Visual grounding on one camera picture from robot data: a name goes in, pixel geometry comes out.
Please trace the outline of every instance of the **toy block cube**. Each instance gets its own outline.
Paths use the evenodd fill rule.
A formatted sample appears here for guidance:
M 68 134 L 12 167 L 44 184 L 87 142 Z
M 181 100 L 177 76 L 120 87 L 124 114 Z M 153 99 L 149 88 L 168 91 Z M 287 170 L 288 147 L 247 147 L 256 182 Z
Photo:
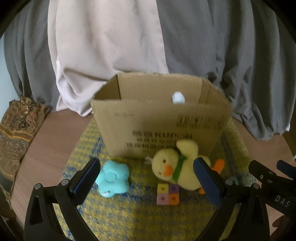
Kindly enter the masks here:
M 169 204 L 169 194 L 157 194 L 157 205 L 168 205 Z
M 168 184 L 159 183 L 157 186 L 158 194 L 168 194 Z
M 168 204 L 169 205 L 178 205 L 180 203 L 179 194 L 172 193 L 168 195 Z
M 179 185 L 178 184 L 169 184 L 168 185 L 168 193 L 179 193 Z

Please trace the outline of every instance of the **pink cube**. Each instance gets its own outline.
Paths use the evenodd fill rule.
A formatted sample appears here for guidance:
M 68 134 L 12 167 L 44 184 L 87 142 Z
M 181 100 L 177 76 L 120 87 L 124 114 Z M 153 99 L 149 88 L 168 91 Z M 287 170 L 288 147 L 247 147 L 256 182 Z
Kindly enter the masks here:
M 178 184 L 169 184 L 168 185 L 168 193 L 179 193 L 179 185 Z
M 157 194 L 157 205 L 168 205 L 168 194 Z

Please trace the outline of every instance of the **cardboard box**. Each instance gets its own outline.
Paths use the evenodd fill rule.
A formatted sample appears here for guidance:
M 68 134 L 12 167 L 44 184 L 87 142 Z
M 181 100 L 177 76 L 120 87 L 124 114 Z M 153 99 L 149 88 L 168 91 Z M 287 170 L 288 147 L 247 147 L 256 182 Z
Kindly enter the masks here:
M 176 91 L 185 104 L 172 103 Z M 185 138 L 208 155 L 232 112 L 210 81 L 182 74 L 118 74 L 95 94 L 91 106 L 109 154 L 135 158 L 153 157 Z

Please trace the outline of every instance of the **patterned cloth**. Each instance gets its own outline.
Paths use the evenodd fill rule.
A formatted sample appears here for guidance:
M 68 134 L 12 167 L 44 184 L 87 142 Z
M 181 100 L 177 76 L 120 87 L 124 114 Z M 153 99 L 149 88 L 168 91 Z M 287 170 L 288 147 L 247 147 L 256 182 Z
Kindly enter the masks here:
M 70 179 L 81 170 L 91 157 L 100 159 L 104 165 L 111 157 L 105 146 L 94 119 L 81 136 L 64 170 L 63 177 Z M 235 176 L 240 184 L 251 185 L 255 178 L 248 172 L 250 159 L 246 147 L 232 120 L 216 144 L 210 159 L 212 164 L 223 158 L 226 162 L 221 176 Z M 125 163 L 131 170 L 128 193 L 104 198 L 94 184 L 78 211 L 100 241 L 109 240 L 195 240 L 215 212 L 205 195 L 197 191 L 180 189 L 180 204 L 157 206 L 157 179 L 150 165 L 142 160 L 113 158 Z M 60 224 L 68 238 L 71 232 L 55 205 Z M 226 237 L 234 223 L 238 208 L 235 209 L 222 237 Z
M 50 108 L 22 96 L 13 100 L 0 123 L 0 186 L 10 203 L 15 176 L 29 144 Z

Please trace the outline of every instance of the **yellow and blue rug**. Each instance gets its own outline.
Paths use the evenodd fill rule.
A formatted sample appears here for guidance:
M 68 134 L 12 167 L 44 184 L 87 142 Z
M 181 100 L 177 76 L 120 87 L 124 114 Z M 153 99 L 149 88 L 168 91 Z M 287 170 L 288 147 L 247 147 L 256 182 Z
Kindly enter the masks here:
M 72 152 L 63 177 L 70 179 L 78 170 L 83 169 L 91 157 L 97 157 L 101 165 L 111 159 L 94 119 Z M 232 120 L 210 156 L 213 163 L 220 158 L 226 162 L 221 173 L 224 179 L 236 177 L 240 185 L 248 186 L 255 182 L 255 178 L 248 172 L 250 159 L 246 147 Z M 129 192 L 107 199 L 99 194 L 95 183 L 84 204 L 77 207 L 100 241 L 188 241 L 198 237 L 215 212 L 215 207 L 207 201 L 205 195 L 180 189 L 179 205 L 157 206 L 157 184 L 162 181 L 154 176 L 151 166 L 143 160 L 113 160 L 125 163 L 130 168 Z M 66 236 L 74 239 L 57 205 L 55 209 Z M 237 211 L 236 208 L 221 239 L 229 234 Z

